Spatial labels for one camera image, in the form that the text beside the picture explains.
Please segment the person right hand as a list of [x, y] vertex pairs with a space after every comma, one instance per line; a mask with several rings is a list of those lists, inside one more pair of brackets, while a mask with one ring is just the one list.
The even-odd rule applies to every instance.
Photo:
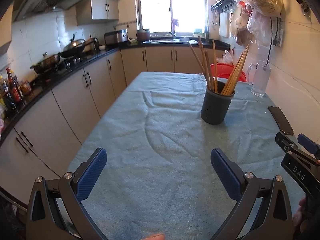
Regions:
[[303, 197], [298, 203], [299, 208], [297, 209], [296, 213], [293, 215], [293, 226], [296, 229], [299, 229], [301, 233], [303, 233], [306, 230], [309, 222], [307, 219], [303, 219], [305, 202], [306, 202], [306, 199], [305, 197]]

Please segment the person left hand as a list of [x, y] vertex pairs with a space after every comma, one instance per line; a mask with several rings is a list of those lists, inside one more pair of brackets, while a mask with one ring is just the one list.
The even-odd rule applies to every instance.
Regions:
[[157, 234], [145, 237], [142, 240], [165, 240], [165, 235], [163, 233], [157, 233]]

